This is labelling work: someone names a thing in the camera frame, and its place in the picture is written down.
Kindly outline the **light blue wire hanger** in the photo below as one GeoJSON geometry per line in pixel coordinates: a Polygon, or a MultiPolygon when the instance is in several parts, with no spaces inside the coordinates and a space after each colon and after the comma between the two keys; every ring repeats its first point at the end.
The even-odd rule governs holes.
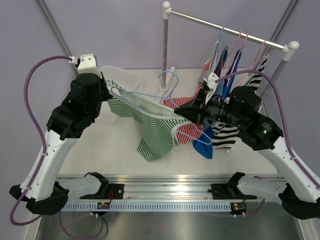
{"type": "MultiPolygon", "coordinates": [[[[165,73],[172,74],[176,78],[176,83],[169,93],[167,93],[166,91],[162,91],[161,89],[158,91],[157,95],[142,93],[142,92],[138,92],[138,91],[128,91],[128,90],[123,89],[120,86],[118,86],[118,82],[114,81],[114,80],[108,80],[106,82],[106,84],[108,86],[110,86],[112,88],[116,88],[122,92],[126,92],[129,94],[138,94],[138,95],[142,95],[142,96],[155,98],[155,99],[157,99],[157,100],[155,100],[155,102],[160,103],[161,101],[163,101],[164,106],[169,107],[171,110],[176,110],[177,108],[181,107],[183,104],[185,104],[189,101],[195,100],[197,94],[200,92],[200,90],[203,89],[203,87],[198,85],[197,90],[193,96],[172,98],[172,94],[179,83],[179,77],[172,70],[165,70],[158,77],[162,77],[165,73]]],[[[178,133],[178,140],[179,141],[181,140],[182,143],[187,143],[188,142],[187,139],[200,142],[201,144],[204,144],[204,145],[211,145],[213,143],[211,136],[208,136],[205,132],[203,132],[194,123],[193,124],[189,123],[188,127],[181,126],[175,132],[178,133]]]]}

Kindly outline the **red white striped tank top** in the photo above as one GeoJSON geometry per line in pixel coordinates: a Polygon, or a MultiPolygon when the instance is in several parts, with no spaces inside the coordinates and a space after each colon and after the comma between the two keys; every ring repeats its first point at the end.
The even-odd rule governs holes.
{"type": "Polygon", "coordinates": [[[174,109],[174,112],[187,118],[191,123],[180,126],[176,131],[177,139],[180,143],[193,142],[193,146],[207,146],[211,143],[212,131],[206,131],[207,124],[203,117],[199,116],[201,110],[199,106],[202,103],[202,97],[205,95],[206,79],[212,73],[216,64],[220,41],[217,40],[213,46],[210,58],[205,62],[200,78],[198,80],[197,90],[194,96],[171,98],[163,101],[163,105],[174,109]]]}

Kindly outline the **green white striped tank top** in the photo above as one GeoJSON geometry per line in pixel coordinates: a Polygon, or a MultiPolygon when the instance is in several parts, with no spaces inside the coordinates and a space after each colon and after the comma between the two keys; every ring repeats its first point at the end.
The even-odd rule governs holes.
{"type": "Polygon", "coordinates": [[[112,113],[121,118],[132,118],[142,127],[142,139],[138,153],[147,161],[161,160],[172,148],[178,149],[177,137],[179,127],[190,123],[186,118],[153,100],[123,89],[115,81],[106,81],[113,93],[108,105],[112,113]]]}

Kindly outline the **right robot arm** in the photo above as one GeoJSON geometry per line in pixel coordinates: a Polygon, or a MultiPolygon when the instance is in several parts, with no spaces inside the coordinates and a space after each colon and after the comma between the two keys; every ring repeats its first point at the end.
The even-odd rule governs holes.
{"type": "Polygon", "coordinates": [[[176,108],[174,113],[200,125],[204,119],[236,127],[238,137],[252,150],[264,156],[285,178],[272,182],[236,172],[222,188],[224,198],[256,196],[281,205],[300,220],[319,218],[320,181],[310,180],[312,171],[290,155],[282,129],[258,112],[261,98],[248,86],[235,87],[228,103],[210,100],[199,92],[195,99],[176,108]]]}

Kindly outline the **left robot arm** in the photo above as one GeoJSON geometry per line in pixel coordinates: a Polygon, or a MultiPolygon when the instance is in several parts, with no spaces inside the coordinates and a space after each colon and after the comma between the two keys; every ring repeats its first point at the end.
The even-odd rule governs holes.
{"type": "Polygon", "coordinates": [[[44,146],[23,183],[10,188],[10,195],[26,202],[36,215],[55,215],[69,200],[108,194],[109,181],[97,172],[67,181],[57,180],[70,150],[100,114],[102,103],[113,96],[101,72],[81,73],[70,84],[70,92],[56,107],[46,124],[44,146]]]}

